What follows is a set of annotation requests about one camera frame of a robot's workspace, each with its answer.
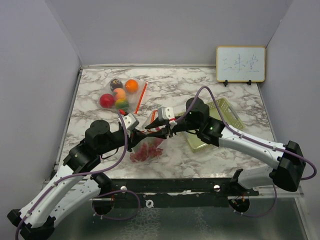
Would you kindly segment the dark purple grape bunch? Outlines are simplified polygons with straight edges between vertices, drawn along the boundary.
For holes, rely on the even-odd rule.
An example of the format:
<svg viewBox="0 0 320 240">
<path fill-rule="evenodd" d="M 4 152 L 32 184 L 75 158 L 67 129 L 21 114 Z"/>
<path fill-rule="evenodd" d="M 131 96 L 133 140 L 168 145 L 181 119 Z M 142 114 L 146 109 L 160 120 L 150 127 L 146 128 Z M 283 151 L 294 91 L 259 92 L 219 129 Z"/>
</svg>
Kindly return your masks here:
<svg viewBox="0 0 320 240">
<path fill-rule="evenodd" d="M 133 163 L 145 162 L 156 159 L 164 154 L 166 140 L 157 137 L 147 137 L 136 145 L 129 159 Z"/>
</svg>

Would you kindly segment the clear zip bag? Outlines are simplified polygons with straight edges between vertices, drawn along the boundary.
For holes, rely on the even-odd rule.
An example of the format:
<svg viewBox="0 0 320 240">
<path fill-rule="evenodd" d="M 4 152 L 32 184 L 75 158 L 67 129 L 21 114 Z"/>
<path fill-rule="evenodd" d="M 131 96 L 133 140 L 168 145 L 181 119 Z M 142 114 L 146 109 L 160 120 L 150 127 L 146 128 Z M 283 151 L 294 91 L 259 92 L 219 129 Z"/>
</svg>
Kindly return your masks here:
<svg viewBox="0 0 320 240">
<path fill-rule="evenodd" d="M 145 129 L 146 126 L 151 124 L 158 117 L 158 111 L 153 110 L 145 122 L 141 126 L 141 131 L 145 134 L 150 134 L 158 131 L 160 128 Z M 150 161 L 152 159 L 157 159 L 165 154 L 165 149 L 167 147 L 167 139 L 158 137 L 146 137 L 141 140 L 130 153 L 130 160 L 133 163 Z"/>
<path fill-rule="evenodd" d="M 104 110 L 137 114 L 148 82 L 132 78 L 112 78 L 98 95 L 97 104 Z"/>
</svg>

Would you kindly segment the yellow green mango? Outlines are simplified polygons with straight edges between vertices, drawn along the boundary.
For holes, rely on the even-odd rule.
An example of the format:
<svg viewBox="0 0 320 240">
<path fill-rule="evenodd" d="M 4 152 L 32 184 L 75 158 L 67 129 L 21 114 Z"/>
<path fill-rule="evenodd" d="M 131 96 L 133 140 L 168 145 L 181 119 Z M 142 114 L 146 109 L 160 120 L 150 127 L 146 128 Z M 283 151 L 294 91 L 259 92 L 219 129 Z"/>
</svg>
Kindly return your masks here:
<svg viewBox="0 0 320 240">
<path fill-rule="evenodd" d="M 121 99 L 118 99 L 118 100 L 115 101 L 115 107 L 117 109 L 125 110 L 125 109 L 128 109 L 130 107 L 130 104 L 127 101 L 126 98 L 121 98 Z"/>
</svg>

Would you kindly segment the peach orange pink fruit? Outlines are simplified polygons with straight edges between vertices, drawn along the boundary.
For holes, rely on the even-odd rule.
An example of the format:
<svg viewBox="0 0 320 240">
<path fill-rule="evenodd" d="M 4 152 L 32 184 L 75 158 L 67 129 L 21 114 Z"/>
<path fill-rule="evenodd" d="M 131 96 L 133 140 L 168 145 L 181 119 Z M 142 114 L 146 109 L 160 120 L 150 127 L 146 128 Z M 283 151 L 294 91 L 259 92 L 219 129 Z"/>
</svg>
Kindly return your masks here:
<svg viewBox="0 0 320 240">
<path fill-rule="evenodd" d="M 120 99 L 126 99 L 126 91 L 123 88 L 116 88 L 113 91 L 113 96 L 116 101 Z"/>
</svg>

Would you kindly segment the clear zip top bag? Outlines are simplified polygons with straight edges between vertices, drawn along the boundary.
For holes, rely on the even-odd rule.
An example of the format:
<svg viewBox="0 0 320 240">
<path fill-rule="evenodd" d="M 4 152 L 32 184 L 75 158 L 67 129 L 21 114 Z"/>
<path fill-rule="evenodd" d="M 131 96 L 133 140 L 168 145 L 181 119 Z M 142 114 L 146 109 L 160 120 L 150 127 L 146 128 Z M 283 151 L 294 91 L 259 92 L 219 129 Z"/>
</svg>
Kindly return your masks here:
<svg viewBox="0 0 320 240">
<path fill-rule="evenodd" d="M 104 110 L 137 114 L 148 82 L 132 78 L 112 78 L 98 95 L 97 104 Z"/>
</svg>

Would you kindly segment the red apple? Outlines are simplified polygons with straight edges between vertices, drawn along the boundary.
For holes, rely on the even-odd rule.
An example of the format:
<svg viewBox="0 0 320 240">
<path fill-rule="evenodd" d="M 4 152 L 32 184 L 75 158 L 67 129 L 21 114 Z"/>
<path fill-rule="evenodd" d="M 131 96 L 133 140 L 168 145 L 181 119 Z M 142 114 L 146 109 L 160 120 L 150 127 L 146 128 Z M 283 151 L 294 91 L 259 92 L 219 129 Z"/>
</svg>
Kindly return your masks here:
<svg viewBox="0 0 320 240">
<path fill-rule="evenodd" d="M 99 98 L 99 105 L 102 108 L 109 109 L 115 105 L 115 98 L 109 93 L 102 94 Z"/>
</svg>

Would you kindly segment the dark purple plum fruit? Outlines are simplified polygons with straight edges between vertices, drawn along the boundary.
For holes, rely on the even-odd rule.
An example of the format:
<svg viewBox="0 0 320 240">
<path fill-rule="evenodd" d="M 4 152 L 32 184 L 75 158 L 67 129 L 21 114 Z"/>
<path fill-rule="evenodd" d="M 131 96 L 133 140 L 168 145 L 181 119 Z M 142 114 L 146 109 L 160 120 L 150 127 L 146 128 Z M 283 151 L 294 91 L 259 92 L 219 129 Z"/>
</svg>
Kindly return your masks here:
<svg viewBox="0 0 320 240">
<path fill-rule="evenodd" d="M 110 90 L 113 92 L 115 89 L 122 89 L 123 88 L 123 83 L 118 79 L 118 78 L 114 78 L 109 82 L 109 87 Z"/>
</svg>

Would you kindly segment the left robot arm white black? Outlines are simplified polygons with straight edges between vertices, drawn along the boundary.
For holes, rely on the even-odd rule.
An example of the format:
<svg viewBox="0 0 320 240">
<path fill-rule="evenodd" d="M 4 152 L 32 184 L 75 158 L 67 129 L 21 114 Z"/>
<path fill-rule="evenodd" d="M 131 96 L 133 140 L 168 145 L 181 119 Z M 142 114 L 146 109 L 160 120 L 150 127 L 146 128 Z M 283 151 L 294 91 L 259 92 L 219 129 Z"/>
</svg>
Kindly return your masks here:
<svg viewBox="0 0 320 240">
<path fill-rule="evenodd" d="M 7 218 L 16 226 L 15 239 L 47 240 L 58 224 L 84 202 L 110 193 L 111 180 L 103 170 L 93 170 L 101 163 L 101 156 L 120 147 L 128 151 L 147 137 L 136 129 L 139 122 L 132 114 L 119 121 L 115 132 L 105 120 L 92 122 L 84 139 L 69 151 L 41 192 L 25 207 L 8 213 Z"/>
</svg>

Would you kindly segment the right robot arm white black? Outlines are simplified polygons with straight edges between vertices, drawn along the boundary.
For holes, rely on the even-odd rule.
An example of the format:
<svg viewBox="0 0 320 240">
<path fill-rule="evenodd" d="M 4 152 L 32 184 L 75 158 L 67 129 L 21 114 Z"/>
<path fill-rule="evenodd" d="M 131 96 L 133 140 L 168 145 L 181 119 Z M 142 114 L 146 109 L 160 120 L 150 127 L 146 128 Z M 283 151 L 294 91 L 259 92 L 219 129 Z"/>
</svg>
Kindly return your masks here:
<svg viewBox="0 0 320 240">
<path fill-rule="evenodd" d="M 196 136 L 208 145 L 229 148 L 265 163 L 264 167 L 238 169 L 234 173 L 229 189 L 236 196 L 255 187 L 270 185 L 287 192 L 296 192 L 303 180 L 307 161 L 296 142 L 277 143 L 244 133 L 211 117 L 209 106 L 200 98 L 190 98 L 181 116 L 174 116 L 169 107 L 160 108 L 157 118 L 145 128 L 149 130 L 161 126 L 164 129 L 160 130 L 160 136 L 195 131 Z"/>
</svg>

